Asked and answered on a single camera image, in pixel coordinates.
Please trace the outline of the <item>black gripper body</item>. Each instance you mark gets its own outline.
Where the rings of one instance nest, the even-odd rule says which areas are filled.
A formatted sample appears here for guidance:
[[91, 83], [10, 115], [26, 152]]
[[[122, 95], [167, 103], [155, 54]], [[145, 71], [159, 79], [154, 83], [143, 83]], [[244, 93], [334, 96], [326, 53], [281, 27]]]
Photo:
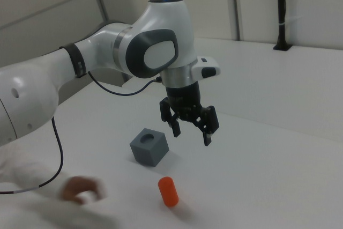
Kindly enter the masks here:
[[198, 82], [181, 88], [166, 87], [171, 114], [177, 114], [182, 121], [194, 123], [200, 104], [200, 89]]

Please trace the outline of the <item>person's hand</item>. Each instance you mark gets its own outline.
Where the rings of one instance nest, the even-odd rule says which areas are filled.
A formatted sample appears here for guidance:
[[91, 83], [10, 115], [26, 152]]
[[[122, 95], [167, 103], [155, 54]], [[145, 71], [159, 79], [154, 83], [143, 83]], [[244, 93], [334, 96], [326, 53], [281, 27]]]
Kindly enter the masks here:
[[84, 205], [86, 201], [80, 196], [83, 193], [91, 193], [95, 201], [105, 197], [102, 183], [99, 180], [85, 176], [74, 176], [69, 178], [62, 187], [59, 198], [77, 205]]

